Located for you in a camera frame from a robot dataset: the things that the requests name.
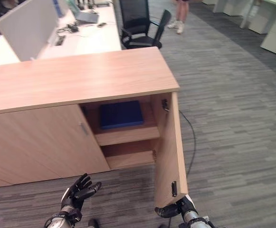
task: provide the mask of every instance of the blue folder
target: blue folder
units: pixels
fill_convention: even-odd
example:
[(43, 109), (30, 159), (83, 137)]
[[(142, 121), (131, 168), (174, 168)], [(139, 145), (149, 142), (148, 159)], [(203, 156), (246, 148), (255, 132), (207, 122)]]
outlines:
[(127, 127), (143, 124), (139, 101), (128, 101), (100, 106), (102, 129)]

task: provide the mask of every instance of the laptop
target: laptop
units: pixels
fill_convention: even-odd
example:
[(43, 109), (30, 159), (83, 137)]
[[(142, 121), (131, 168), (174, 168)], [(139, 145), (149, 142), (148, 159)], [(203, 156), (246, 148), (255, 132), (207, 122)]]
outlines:
[(79, 23), (98, 23), (99, 15), (81, 12), (74, 0), (66, 0), (71, 12)]

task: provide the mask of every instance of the cabinet countertop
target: cabinet countertop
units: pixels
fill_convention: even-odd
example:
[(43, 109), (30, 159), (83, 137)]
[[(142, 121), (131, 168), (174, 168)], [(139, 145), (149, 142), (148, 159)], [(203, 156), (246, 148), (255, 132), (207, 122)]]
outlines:
[(0, 113), (178, 90), (156, 47), (0, 66)]

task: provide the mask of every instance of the cabinet shelf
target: cabinet shelf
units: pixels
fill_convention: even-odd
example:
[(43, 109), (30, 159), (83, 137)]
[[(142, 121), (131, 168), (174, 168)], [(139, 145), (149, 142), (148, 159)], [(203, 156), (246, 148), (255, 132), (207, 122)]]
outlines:
[(144, 123), (137, 126), (103, 130), (100, 127), (99, 109), (85, 110), (87, 121), (100, 146), (159, 138), (160, 134), (150, 103), (140, 103)]
[(149, 140), (102, 146), (101, 148), (112, 170), (154, 164)]

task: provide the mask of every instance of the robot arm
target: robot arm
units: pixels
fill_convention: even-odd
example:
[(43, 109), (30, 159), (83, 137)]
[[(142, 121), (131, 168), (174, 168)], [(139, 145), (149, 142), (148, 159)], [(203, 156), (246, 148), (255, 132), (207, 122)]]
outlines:
[(171, 218), (181, 214), (185, 224), (184, 228), (216, 228), (209, 217), (200, 217), (189, 195), (186, 195), (175, 204), (164, 208), (155, 208), (155, 212), (162, 218)]
[(101, 182), (92, 185), (90, 177), (85, 173), (70, 188), (68, 188), (61, 201), (61, 210), (49, 218), (44, 228), (73, 228), (81, 221), (81, 209), (86, 200), (92, 197), (100, 188)]

